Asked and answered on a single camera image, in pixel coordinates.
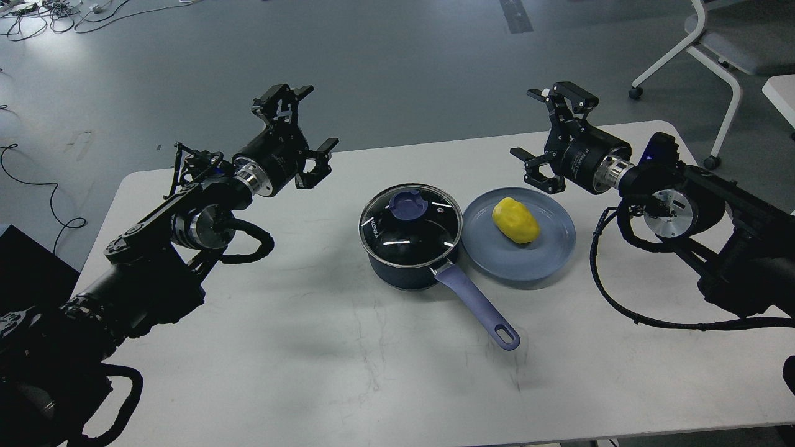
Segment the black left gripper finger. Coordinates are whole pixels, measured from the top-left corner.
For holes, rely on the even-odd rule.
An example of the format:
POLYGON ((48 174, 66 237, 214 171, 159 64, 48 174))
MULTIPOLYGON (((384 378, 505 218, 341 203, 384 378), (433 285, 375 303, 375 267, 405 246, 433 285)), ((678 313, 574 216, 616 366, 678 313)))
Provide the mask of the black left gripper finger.
POLYGON ((328 138, 317 150, 303 149, 298 151, 296 163, 295 186, 296 189, 313 189, 318 186, 331 172, 330 153, 340 143, 338 138, 328 138), (304 171, 306 161, 314 162, 310 171, 304 171))
POLYGON ((286 125, 298 125, 298 107, 315 90, 313 85, 290 88, 287 84, 273 85, 259 98, 254 98, 251 113, 261 119, 263 131, 273 131, 286 125))

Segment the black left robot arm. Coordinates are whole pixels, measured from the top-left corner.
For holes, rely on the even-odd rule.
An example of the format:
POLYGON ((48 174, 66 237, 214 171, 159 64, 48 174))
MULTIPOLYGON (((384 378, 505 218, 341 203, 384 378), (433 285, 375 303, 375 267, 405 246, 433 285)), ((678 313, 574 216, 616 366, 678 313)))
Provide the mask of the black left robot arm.
POLYGON ((270 233, 235 211, 290 181, 313 189, 332 170, 338 139, 312 150, 298 124, 313 90, 276 84, 254 99, 251 112, 264 127, 229 159, 176 142, 170 192, 108 244, 108 271, 63 304, 2 317, 3 446, 108 446, 119 438, 143 376, 108 363, 111 354, 202 305, 202 282, 217 263, 254 263, 273 251, 270 233))

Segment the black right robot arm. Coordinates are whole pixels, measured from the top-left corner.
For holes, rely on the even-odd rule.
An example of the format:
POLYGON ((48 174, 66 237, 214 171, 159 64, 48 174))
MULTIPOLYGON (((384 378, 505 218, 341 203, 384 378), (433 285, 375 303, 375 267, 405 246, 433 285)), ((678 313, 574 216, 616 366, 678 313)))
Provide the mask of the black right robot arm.
POLYGON ((548 111, 550 128, 542 155, 514 148, 524 181, 557 194, 568 182, 598 195, 616 190, 619 204, 602 212, 589 249, 600 294, 634 323, 667 329, 739 331, 793 327, 793 215, 781 211, 679 158, 672 135, 652 135, 640 160, 628 142, 589 124, 599 99, 568 81, 530 89, 528 97, 548 111), (625 242, 649 253, 673 253, 698 276, 705 302, 734 315, 712 323, 665 322, 620 305, 602 285, 599 240, 616 221, 625 242))

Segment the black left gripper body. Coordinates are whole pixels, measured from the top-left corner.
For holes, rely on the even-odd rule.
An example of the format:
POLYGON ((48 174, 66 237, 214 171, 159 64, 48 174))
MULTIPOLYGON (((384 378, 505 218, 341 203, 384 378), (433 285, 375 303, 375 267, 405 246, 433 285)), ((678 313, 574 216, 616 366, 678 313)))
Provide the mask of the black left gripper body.
POLYGON ((309 144, 298 125, 264 129, 233 156, 235 178, 253 195, 277 195, 306 167, 309 144))

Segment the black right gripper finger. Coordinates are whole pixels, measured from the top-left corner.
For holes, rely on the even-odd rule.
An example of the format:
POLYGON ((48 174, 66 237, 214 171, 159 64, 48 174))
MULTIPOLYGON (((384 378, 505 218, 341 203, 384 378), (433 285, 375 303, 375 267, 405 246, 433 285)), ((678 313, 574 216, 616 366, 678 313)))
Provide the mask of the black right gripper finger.
POLYGON ((562 175, 546 176, 540 172, 540 167, 549 165, 554 167, 558 161, 557 151, 545 151, 542 156, 533 156, 522 148, 511 148, 509 153, 524 164, 524 181, 529 186, 548 194, 564 192, 566 183, 562 175))
POLYGON ((554 140, 577 138, 589 127, 588 114, 599 105, 595 94, 570 81, 560 81, 545 89, 529 89, 526 96, 546 105, 550 136, 554 140))

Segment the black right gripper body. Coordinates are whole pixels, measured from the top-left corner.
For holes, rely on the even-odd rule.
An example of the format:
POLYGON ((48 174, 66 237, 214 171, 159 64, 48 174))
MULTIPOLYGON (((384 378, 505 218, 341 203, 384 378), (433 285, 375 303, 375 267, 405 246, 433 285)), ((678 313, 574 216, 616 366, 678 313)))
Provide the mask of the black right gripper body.
POLYGON ((558 152, 557 174, 588 192, 605 192, 611 188, 604 180, 602 167, 608 156, 628 161, 632 149, 628 142, 595 127, 583 130, 558 152))

